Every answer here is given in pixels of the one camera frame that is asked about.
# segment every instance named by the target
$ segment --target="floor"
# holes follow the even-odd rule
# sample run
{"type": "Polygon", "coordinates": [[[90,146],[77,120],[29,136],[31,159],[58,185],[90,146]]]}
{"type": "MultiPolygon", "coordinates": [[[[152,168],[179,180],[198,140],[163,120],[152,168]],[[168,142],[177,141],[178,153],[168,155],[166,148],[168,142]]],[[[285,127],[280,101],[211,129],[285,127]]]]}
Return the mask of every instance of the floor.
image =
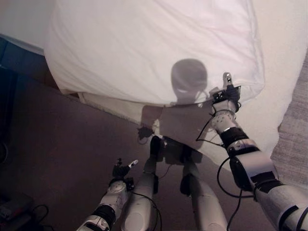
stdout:
{"type": "MultiPolygon", "coordinates": [[[[19,76],[9,157],[0,166],[0,186],[30,195],[36,205],[47,204],[50,213],[44,224],[52,225],[56,231],[74,230],[105,192],[117,158],[122,157],[124,163],[139,159],[129,174],[138,180],[149,155],[149,143],[137,142],[138,127],[19,76]]],[[[229,219],[237,200],[218,188],[218,166],[204,156],[198,167],[229,219]]],[[[165,162],[158,163],[157,175],[164,175],[167,168],[165,162]]],[[[179,192],[181,172],[182,166],[172,166],[154,196],[163,216],[163,230],[195,229],[191,201],[179,192]]],[[[239,192],[230,172],[223,170],[221,179],[229,191],[239,192]]],[[[251,199],[243,200],[231,228],[274,230],[258,203],[251,199]]]]}

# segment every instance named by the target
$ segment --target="black cable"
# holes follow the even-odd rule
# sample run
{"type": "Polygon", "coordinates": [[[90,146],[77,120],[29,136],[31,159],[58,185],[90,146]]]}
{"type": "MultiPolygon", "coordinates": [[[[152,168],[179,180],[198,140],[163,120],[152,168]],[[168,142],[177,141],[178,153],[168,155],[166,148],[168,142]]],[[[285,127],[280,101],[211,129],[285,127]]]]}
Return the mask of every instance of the black cable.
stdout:
{"type": "Polygon", "coordinates": [[[162,177],[158,178],[159,180],[161,178],[164,178],[167,175],[167,173],[169,172],[169,169],[171,168],[171,166],[173,166],[173,165],[169,165],[169,167],[167,168],[167,171],[165,172],[165,174],[162,177]]]}
{"type": "Polygon", "coordinates": [[[240,208],[240,205],[241,205],[242,192],[243,192],[243,190],[241,189],[240,195],[238,196],[239,202],[237,203],[237,207],[236,207],[235,211],[233,212],[232,216],[231,216],[230,219],[229,219],[229,222],[228,222],[228,225],[227,225],[227,231],[230,230],[231,222],[232,222],[232,220],[233,220],[235,214],[239,211],[239,208],[240,208]]]}
{"type": "Polygon", "coordinates": [[[48,206],[47,206],[47,205],[38,205],[38,206],[35,206],[35,207],[32,209],[31,213],[34,214],[34,211],[35,211],[36,209],[38,209],[39,207],[45,208],[45,209],[46,209],[46,213],[37,221],[37,223],[40,223],[41,221],[43,221],[43,220],[45,219],[45,217],[49,214],[49,209],[48,209],[48,206]]]}
{"type": "Polygon", "coordinates": [[[149,201],[152,202],[154,208],[155,208],[156,211],[158,212],[159,219],[160,219],[160,231],[162,231],[162,230],[163,230],[163,229],[162,229],[162,227],[163,227],[163,224],[162,224],[162,215],[161,215],[161,213],[160,213],[160,211],[159,211],[159,209],[158,209],[158,207],[157,207],[155,201],[152,200],[150,197],[148,197],[148,196],[146,196],[146,195],[139,194],[139,193],[136,193],[136,192],[131,192],[131,193],[132,193],[132,194],[135,194],[135,195],[138,195],[138,196],[143,196],[144,198],[146,198],[146,199],[148,199],[149,201]]]}
{"type": "MultiPolygon", "coordinates": [[[[229,196],[231,196],[231,197],[235,197],[235,198],[240,198],[239,196],[234,195],[234,194],[232,194],[232,193],[226,191],[226,190],[222,187],[222,185],[220,184],[220,180],[219,180],[220,171],[221,171],[223,165],[224,165],[228,160],[230,160],[230,157],[228,157],[227,159],[225,159],[225,160],[221,163],[221,165],[219,166],[219,168],[218,168],[218,171],[217,171],[217,183],[218,183],[219,187],[221,188],[221,190],[223,190],[223,192],[226,193],[227,195],[229,195],[229,196]]],[[[241,196],[241,198],[253,198],[253,197],[254,197],[253,195],[241,196]]]]}
{"type": "Polygon", "coordinates": [[[203,131],[205,130],[206,126],[209,124],[209,122],[214,118],[214,116],[212,115],[212,117],[206,122],[206,124],[203,126],[201,132],[199,133],[198,137],[196,138],[195,141],[205,141],[205,142],[208,142],[208,143],[211,143],[211,144],[214,144],[214,145],[217,145],[219,147],[222,147],[223,148],[223,145],[221,144],[218,144],[218,143],[214,143],[212,141],[208,141],[208,140],[203,140],[203,139],[200,139],[200,136],[202,135],[203,131]]]}
{"type": "Polygon", "coordinates": [[[154,225],[153,231],[156,230],[157,223],[158,223],[158,211],[156,210],[155,225],[154,225]]]}

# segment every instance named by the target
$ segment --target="white sheet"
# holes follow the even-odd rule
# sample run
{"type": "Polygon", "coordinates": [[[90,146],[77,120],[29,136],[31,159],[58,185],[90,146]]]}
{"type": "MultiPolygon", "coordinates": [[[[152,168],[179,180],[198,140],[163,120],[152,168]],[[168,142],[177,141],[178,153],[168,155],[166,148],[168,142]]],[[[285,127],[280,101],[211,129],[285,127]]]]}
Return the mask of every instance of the white sheet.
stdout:
{"type": "Polygon", "coordinates": [[[242,102],[264,86],[250,0],[57,0],[47,40],[63,92],[173,105],[204,102],[225,71],[242,102]]]}
{"type": "MultiPolygon", "coordinates": [[[[278,142],[278,126],[281,124],[292,92],[299,76],[308,46],[307,1],[297,0],[254,0],[258,29],[262,41],[265,64],[265,88],[244,105],[237,120],[247,135],[254,139],[259,148],[271,155],[278,142]]],[[[107,99],[93,94],[80,94],[82,101],[134,122],[148,121],[157,115],[155,109],[144,113],[143,105],[107,99]]],[[[161,132],[181,141],[209,156],[220,164],[227,156],[225,151],[208,143],[200,147],[194,141],[206,122],[206,111],[196,107],[164,108],[159,119],[165,129],[161,132]]]]}
{"type": "Polygon", "coordinates": [[[0,0],[0,37],[43,55],[55,0],[0,0]]]}

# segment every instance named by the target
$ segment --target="black joint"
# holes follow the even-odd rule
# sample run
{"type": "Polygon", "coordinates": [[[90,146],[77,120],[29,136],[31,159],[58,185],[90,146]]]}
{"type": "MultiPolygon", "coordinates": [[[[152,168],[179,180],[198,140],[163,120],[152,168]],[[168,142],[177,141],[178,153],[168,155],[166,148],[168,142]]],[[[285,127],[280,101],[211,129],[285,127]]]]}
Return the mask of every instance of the black joint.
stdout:
{"type": "Polygon", "coordinates": [[[180,162],[184,164],[187,160],[190,160],[192,153],[193,153],[193,149],[190,146],[187,146],[186,144],[184,144],[182,153],[180,156],[180,162]]]}
{"type": "Polygon", "coordinates": [[[235,150],[234,148],[230,148],[228,150],[228,155],[229,156],[237,156],[237,155],[242,155],[242,154],[246,154],[246,153],[252,153],[252,152],[256,152],[256,151],[260,151],[257,147],[249,147],[249,148],[243,148],[240,150],[235,150]]]}
{"type": "Polygon", "coordinates": [[[283,184],[275,178],[272,171],[263,172],[251,177],[251,181],[255,184],[255,190],[259,189],[261,192],[268,193],[272,188],[282,186],[283,184]]]}
{"type": "Polygon", "coordinates": [[[189,196],[191,194],[191,189],[190,189],[191,176],[192,174],[188,174],[185,177],[183,177],[181,181],[180,192],[186,196],[189,196]]]}
{"type": "Polygon", "coordinates": [[[234,103],[236,107],[235,112],[237,112],[239,110],[238,101],[240,99],[240,94],[238,90],[233,85],[228,85],[226,89],[226,95],[228,99],[234,103]]]}
{"type": "Polygon", "coordinates": [[[161,148],[161,139],[158,136],[153,136],[150,144],[150,156],[158,157],[161,148]]]}
{"type": "Polygon", "coordinates": [[[241,128],[230,128],[227,131],[224,131],[220,134],[220,138],[226,148],[229,147],[235,141],[248,139],[248,136],[243,132],[241,128]]]}
{"type": "Polygon", "coordinates": [[[135,188],[134,178],[133,177],[126,178],[124,180],[124,183],[126,184],[126,190],[128,192],[132,191],[135,188]]]}
{"type": "Polygon", "coordinates": [[[128,166],[115,165],[114,169],[112,170],[112,176],[115,178],[123,178],[128,174],[129,171],[130,167],[128,166]]]}
{"type": "Polygon", "coordinates": [[[153,188],[153,194],[157,194],[158,193],[158,176],[154,175],[154,188],[153,188]]]}
{"type": "Polygon", "coordinates": [[[236,157],[230,159],[230,168],[236,185],[244,191],[251,192],[252,188],[245,168],[236,157]]]}
{"type": "Polygon", "coordinates": [[[92,215],[103,218],[107,222],[109,229],[112,229],[112,226],[113,226],[113,224],[115,223],[115,220],[116,220],[115,211],[113,210],[113,208],[111,208],[108,205],[99,206],[92,213],[92,215]]]}

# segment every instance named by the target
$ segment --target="black strap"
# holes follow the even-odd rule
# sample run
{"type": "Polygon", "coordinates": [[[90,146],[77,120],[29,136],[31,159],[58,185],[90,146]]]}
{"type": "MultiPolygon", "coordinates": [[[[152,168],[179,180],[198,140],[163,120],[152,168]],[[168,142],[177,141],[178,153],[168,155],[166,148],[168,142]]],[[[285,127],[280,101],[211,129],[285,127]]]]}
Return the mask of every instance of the black strap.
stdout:
{"type": "Polygon", "coordinates": [[[303,221],[304,221],[307,213],[308,213],[308,207],[304,210],[303,214],[300,216],[298,223],[297,223],[297,226],[296,226],[296,231],[301,231],[300,228],[302,227],[303,221]]]}

